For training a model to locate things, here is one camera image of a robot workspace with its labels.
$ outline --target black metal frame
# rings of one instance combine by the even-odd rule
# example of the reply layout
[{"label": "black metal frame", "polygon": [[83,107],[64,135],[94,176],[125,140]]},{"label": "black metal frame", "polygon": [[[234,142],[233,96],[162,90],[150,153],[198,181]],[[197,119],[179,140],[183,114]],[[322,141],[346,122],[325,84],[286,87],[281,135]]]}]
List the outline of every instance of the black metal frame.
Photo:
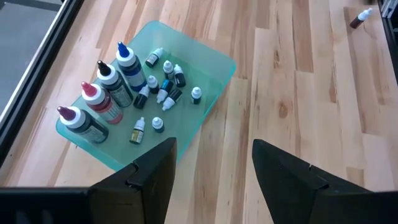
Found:
[{"label": "black metal frame", "polygon": [[19,94],[15,96],[14,103],[7,115],[3,117],[0,126],[0,167],[3,165],[8,152],[18,135],[18,132],[52,66],[55,57],[65,40],[68,31],[76,18],[84,0],[65,1],[62,14],[54,24],[53,32],[47,37],[47,43],[42,46],[42,51],[26,75],[26,82],[20,87]]},{"label": "black metal frame", "polygon": [[[379,3],[379,8],[381,9],[384,0],[378,0],[378,3]],[[394,67],[394,73],[398,83],[398,44],[396,39],[396,35],[398,35],[398,30],[394,28],[394,27],[398,28],[398,18],[395,16],[392,19],[382,17],[381,21],[383,23],[384,32],[386,33],[386,39],[390,51],[392,66]]]},{"label": "black metal frame", "polygon": [[0,9],[5,5],[5,3],[18,4],[21,6],[29,6],[37,9],[45,9],[55,12],[58,12],[61,8],[61,5],[59,4],[37,1],[37,0],[0,0]]},{"label": "black metal frame", "polygon": [[91,187],[0,188],[1,223],[162,224],[176,158],[168,138]]},{"label": "black metal frame", "polygon": [[371,192],[261,139],[252,159],[275,224],[398,223],[398,192]]}]

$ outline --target bottle nozzle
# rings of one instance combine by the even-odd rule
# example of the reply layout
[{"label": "bottle nozzle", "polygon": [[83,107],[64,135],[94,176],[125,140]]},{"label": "bottle nozzle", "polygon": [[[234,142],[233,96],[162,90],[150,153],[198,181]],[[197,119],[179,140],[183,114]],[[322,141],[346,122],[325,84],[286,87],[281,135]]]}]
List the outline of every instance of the bottle nozzle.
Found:
[{"label": "bottle nozzle", "polygon": [[118,42],[118,50],[119,50],[119,54],[121,57],[128,57],[130,55],[129,50],[127,49],[127,47],[121,42]]},{"label": "bottle nozzle", "polygon": [[167,60],[167,61],[164,62],[164,66],[165,67],[171,67],[172,63]]},{"label": "bottle nozzle", "polygon": [[97,61],[98,69],[101,75],[107,76],[111,73],[111,68],[108,67],[103,61]]},{"label": "bottle nozzle", "polygon": [[90,83],[82,82],[81,87],[87,96],[94,96],[97,93],[97,89],[93,87]]},{"label": "bottle nozzle", "polygon": [[73,120],[75,118],[75,116],[76,116],[76,112],[75,111],[73,111],[73,110],[71,110],[69,108],[63,107],[63,106],[59,106],[57,108],[57,111],[67,121]]}]

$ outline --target white bottle cap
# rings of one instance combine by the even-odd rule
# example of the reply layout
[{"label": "white bottle cap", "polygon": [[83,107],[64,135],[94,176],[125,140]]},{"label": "white bottle cap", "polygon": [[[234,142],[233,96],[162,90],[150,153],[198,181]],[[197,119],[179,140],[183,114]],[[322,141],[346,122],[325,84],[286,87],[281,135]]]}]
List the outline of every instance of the white bottle cap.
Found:
[{"label": "white bottle cap", "polygon": [[129,47],[127,48],[127,50],[129,51],[130,54],[125,58],[120,56],[119,51],[116,52],[116,59],[118,60],[118,63],[123,67],[129,67],[131,65],[134,65],[134,63],[136,62],[134,51],[132,51],[132,49]]},{"label": "white bottle cap", "polygon": [[164,99],[166,99],[167,97],[167,94],[168,93],[166,92],[166,90],[160,89],[156,96],[157,103],[161,103],[162,101],[164,101]]},{"label": "white bottle cap", "polygon": [[80,126],[82,126],[86,121],[86,114],[83,113],[82,110],[77,108],[76,106],[68,106],[67,108],[73,110],[76,116],[72,120],[68,121],[63,118],[62,115],[60,115],[60,121],[62,122],[62,124],[69,128],[79,128]]},{"label": "white bottle cap", "polygon": [[155,117],[152,120],[152,127],[154,127],[154,129],[160,129],[163,127],[163,121],[161,118]]},{"label": "white bottle cap", "polygon": [[156,88],[158,85],[157,79],[153,75],[149,75],[148,77],[148,86],[149,88]]},{"label": "white bottle cap", "polygon": [[158,58],[160,58],[163,54],[163,47],[154,50],[153,54],[156,55]]},{"label": "white bottle cap", "polygon": [[173,64],[168,60],[163,63],[163,72],[169,74],[173,72]]},{"label": "white bottle cap", "polygon": [[134,129],[138,129],[138,130],[144,131],[144,128],[145,128],[144,117],[141,117],[141,119],[139,119],[136,122],[136,125],[134,126]]},{"label": "white bottle cap", "polygon": [[149,95],[149,86],[145,85],[144,87],[141,88],[141,90],[138,93],[148,97],[148,95]]},{"label": "white bottle cap", "polygon": [[358,16],[358,19],[361,21],[365,21],[371,14],[372,14],[373,9],[369,8],[363,12],[360,13],[360,15]]},{"label": "white bottle cap", "polygon": [[174,100],[171,99],[170,97],[167,97],[167,99],[163,102],[163,111],[166,111],[170,109],[173,105],[175,104]]},{"label": "white bottle cap", "polygon": [[174,74],[177,74],[177,73],[183,73],[183,72],[182,72],[182,68],[178,64],[175,64]]},{"label": "white bottle cap", "polygon": [[201,90],[199,87],[193,87],[191,92],[192,98],[199,99],[201,97]]},{"label": "white bottle cap", "polygon": [[107,65],[111,69],[111,73],[107,76],[101,74],[100,70],[97,69],[97,77],[99,78],[100,82],[105,85],[112,85],[116,83],[119,79],[118,74],[116,73],[116,69],[112,65]]},{"label": "white bottle cap", "polygon": [[98,105],[102,103],[102,101],[105,100],[105,91],[97,84],[91,84],[94,88],[97,89],[97,92],[95,93],[94,96],[87,96],[85,91],[81,91],[81,96],[85,101],[90,104],[90,105]]}]

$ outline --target small dropper bottle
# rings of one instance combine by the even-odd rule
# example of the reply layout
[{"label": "small dropper bottle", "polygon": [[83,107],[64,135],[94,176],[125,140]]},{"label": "small dropper bottle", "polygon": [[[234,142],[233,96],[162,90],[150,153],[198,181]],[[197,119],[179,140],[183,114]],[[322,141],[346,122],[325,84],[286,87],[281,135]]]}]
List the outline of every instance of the small dropper bottle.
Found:
[{"label": "small dropper bottle", "polygon": [[355,17],[355,19],[349,24],[349,26],[354,29],[358,28],[372,14],[372,10],[372,8],[369,8],[361,12],[360,15]]},{"label": "small dropper bottle", "polygon": [[174,80],[177,87],[184,87],[186,85],[182,68],[177,64],[174,66]]},{"label": "small dropper bottle", "polygon": [[157,94],[159,92],[159,83],[157,82],[157,79],[153,75],[149,75],[148,77],[148,86],[149,86],[149,91],[153,94]]},{"label": "small dropper bottle", "polygon": [[166,99],[167,95],[172,91],[172,88],[173,83],[170,80],[164,80],[162,87],[160,88],[156,96],[157,103],[163,102]]},{"label": "small dropper bottle", "polygon": [[199,104],[201,99],[201,90],[199,87],[194,87],[191,92],[192,103]]},{"label": "small dropper bottle", "polygon": [[149,87],[148,85],[142,87],[142,89],[139,91],[138,96],[134,100],[134,107],[137,109],[143,109],[145,106],[145,103],[148,99],[149,95]]},{"label": "small dropper bottle", "polygon": [[145,128],[145,121],[144,118],[141,117],[136,122],[136,125],[134,126],[134,130],[132,130],[131,133],[131,139],[130,142],[133,144],[141,144],[142,138],[144,137],[144,128]]},{"label": "small dropper bottle", "polygon": [[178,88],[175,88],[170,92],[170,95],[166,98],[163,103],[163,111],[170,109],[174,104],[181,98],[182,92]]},{"label": "small dropper bottle", "polygon": [[164,124],[161,118],[155,117],[152,120],[152,127],[155,129],[157,133],[164,132]]},{"label": "small dropper bottle", "polygon": [[153,68],[155,66],[155,64],[159,61],[160,57],[163,54],[163,47],[158,48],[156,50],[154,50],[147,58],[147,60],[145,61],[145,64],[150,67]]},{"label": "small dropper bottle", "polygon": [[165,79],[171,80],[174,78],[173,64],[168,60],[163,63],[163,72]]}]

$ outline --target plastic tray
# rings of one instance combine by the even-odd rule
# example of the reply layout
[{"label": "plastic tray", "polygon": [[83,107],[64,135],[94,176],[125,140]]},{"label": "plastic tray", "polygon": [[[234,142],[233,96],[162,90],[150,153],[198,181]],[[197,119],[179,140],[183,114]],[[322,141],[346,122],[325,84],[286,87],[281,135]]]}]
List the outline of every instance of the plastic tray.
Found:
[{"label": "plastic tray", "polygon": [[[164,80],[162,65],[170,60],[173,65],[177,63],[182,67],[187,85],[181,88],[181,99],[168,111],[162,111],[162,104],[157,104],[156,96],[150,93],[143,110],[136,109],[131,104],[123,109],[123,120],[116,125],[110,125],[99,118],[79,97],[73,106],[87,110],[109,128],[109,136],[101,144],[85,141],[70,132],[60,120],[57,121],[58,133],[114,170],[128,165],[168,137],[177,138],[177,159],[180,159],[236,69],[233,59],[158,21],[146,24],[128,46],[140,58],[146,77],[155,76],[161,85]],[[156,66],[149,68],[144,62],[158,47],[163,47],[165,52]],[[112,65],[118,69],[116,60]],[[195,86],[199,86],[203,93],[199,105],[191,102],[190,92]],[[165,131],[160,134],[152,128],[152,119],[156,116],[162,118],[165,125]],[[129,140],[140,117],[145,117],[146,122],[144,138],[140,145],[135,145]]]}]

